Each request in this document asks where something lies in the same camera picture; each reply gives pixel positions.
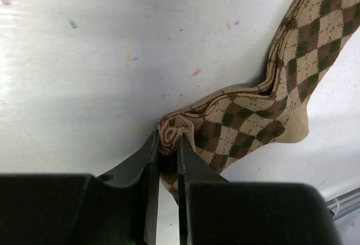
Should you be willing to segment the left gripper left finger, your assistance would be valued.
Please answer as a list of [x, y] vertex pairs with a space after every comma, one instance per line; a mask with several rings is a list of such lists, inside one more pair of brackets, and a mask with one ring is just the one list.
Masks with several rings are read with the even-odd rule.
[[2, 244], [155, 244], [159, 135], [91, 174], [1, 175]]

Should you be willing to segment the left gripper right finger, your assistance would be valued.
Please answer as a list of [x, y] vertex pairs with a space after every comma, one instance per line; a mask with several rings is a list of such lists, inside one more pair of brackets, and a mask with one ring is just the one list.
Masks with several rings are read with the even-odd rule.
[[317, 190], [299, 183], [230, 182], [182, 137], [177, 147], [181, 244], [340, 244]]

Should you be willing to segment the brown argyle sock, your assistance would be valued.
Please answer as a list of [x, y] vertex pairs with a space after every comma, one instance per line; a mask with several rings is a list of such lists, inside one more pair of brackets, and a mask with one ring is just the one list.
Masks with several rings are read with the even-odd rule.
[[358, 28], [359, 0], [293, 0], [262, 83], [214, 93], [159, 120], [165, 189], [178, 197], [171, 155], [182, 137], [216, 173], [266, 144], [303, 140], [309, 133], [308, 101]]

